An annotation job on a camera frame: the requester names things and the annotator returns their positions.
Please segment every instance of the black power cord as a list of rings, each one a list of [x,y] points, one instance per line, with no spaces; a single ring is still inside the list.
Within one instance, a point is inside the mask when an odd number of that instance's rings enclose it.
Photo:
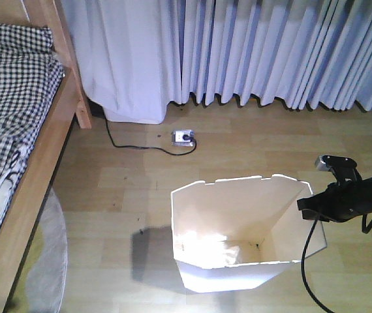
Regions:
[[[319,301],[319,299],[315,296],[315,294],[313,293],[313,291],[312,291],[311,288],[309,287],[308,281],[307,281],[307,279],[306,279],[306,274],[305,274],[305,259],[306,259],[306,252],[307,252],[307,249],[308,249],[309,242],[311,241],[312,234],[314,233],[315,226],[316,226],[317,223],[318,223],[319,217],[320,217],[320,213],[318,213],[317,216],[315,217],[314,224],[312,225],[311,231],[309,232],[308,238],[306,239],[306,243],[305,243],[305,246],[304,246],[304,248],[303,248],[302,258],[301,258],[301,275],[302,275],[303,285],[305,286],[306,291],[308,291],[308,294],[309,294],[309,295],[311,296],[311,298],[315,301],[315,303],[316,303],[319,307],[321,307],[321,309],[323,309],[325,312],[327,312],[327,313],[335,313],[334,311],[331,311],[329,308],[327,308],[327,307],[326,307],[326,306],[325,306],[321,301]]]
[[[173,152],[167,151],[166,149],[163,149],[163,148],[160,148],[160,147],[142,147],[142,146],[139,146],[139,145],[117,145],[115,143],[115,141],[114,141],[111,133],[110,133],[109,124],[108,124],[107,118],[105,118],[104,120],[105,120],[105,123],[106,123],[106,130],[108,131],[108,135],[109,135],[110,141],[112,142],[112,145],[115,148],[129,148],[129,149],[137,149],[137,150],[153,149],[153,150],[160,150],[160,151],[162,151],[164,153],[167,153],[168,155],[173,155],[175,157],[180,157],[181,155],[189,155],[189,154],[191,154],[198,147],[198,142],[196,141],[196,139],[194,139],[193,137],[190,137],[188,135],[183,135],[183,139],[184,140],[191,140],[193,142],[193,148],[190,151],[183,152],[183,153],[173,153]]]

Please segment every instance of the camera arm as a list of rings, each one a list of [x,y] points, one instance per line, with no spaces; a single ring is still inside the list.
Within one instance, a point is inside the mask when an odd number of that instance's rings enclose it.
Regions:
[[[324,222],[346,222],[362,215],[362,231],[368,233],[372,228],[372,219],[367,225],[367,215],[372,213],[372,177],[363,180],[351,158],[323,155],[315,165],[332,172],[337,181],[320,194],[298,200],[302,218],[314,220],[319,215]]]

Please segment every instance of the power outlet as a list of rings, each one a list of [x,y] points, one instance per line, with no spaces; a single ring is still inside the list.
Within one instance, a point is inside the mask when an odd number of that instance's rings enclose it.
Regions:
[[[194,132],[191,129],[173,130],[172,144],[180,147],[193,147],[193,141],[190,138],[194,137]]]

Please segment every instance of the black cable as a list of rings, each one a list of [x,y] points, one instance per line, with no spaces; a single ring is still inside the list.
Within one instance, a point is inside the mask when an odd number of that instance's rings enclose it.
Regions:
[[[362,232],[363,233],[369,233],[372,229],[372,219],[369,222],[369,225],[367,225],[367,214],[363,214],[362,217]]]
[[[193,151],[196,150],[196,147],[198,146],[198,142],[196,141],[196,139],[194,139],[193,137],[189,137],[188,135],[185,135],[186,138],[185,140],[191,140],[193,142],[193,149],[191,149],[190,151],[187,151],[187,152],[183,152],[183,153],[173,153],[173,152],[170,152],[170,151],[167,151],[163,148],[160,148],[160,147],[142,147],[142,146],[139,146],[139,145],[117,145],[110,133],[110,130],[109,130],[109,125],[108,125],[108,120],[105,118],[105,123],[106,123],[106,130],[108,131],[108,135],[109,135],[109,138],[110,138],[110,141],[112,142],[112,145],[115,147],[115,148],[129,148],[129,149],[137,149],[137,150],[148,150],[148,149],[154,149],[154,150],[160,150],[164,153],[167,153],[168,155],[174,155],[175,157],[179,157],[181,155],[188,155],[190,153],[192,153]]]
[[[317,214],[317,217],[315,217],[314,224],[312,225],[311,231],[309,232],[308,238],[306,239],[305,246],[303,248],[302,252],[302,258],[301,258],[301,275],[302,275],[302,281],[303,285],[305,286],[306,291],[308,291],[311,298],[315,301],[315,303],[321,307],[325,312],[327,313],[335,313],[334,311],[331,311],[329,308],[327,308],[324,304],[322,304],[321,301],[318,300],[318,298],[315,296],[315,294],[312,292],[311,288],[309,287],[308,281],[306,279],[305,275],[305,258],[306,258],[306,252],[308,249],[309,242],[311,241],[312,234],[315,230],[315,226],[317,225],[317,222],[319,220],[320,213]]]

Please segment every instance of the checkered blanket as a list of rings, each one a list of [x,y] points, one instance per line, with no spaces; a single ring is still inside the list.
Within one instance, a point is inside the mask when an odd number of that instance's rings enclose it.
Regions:
[[[0,24],[0,225],[63,77],[47,28]]]

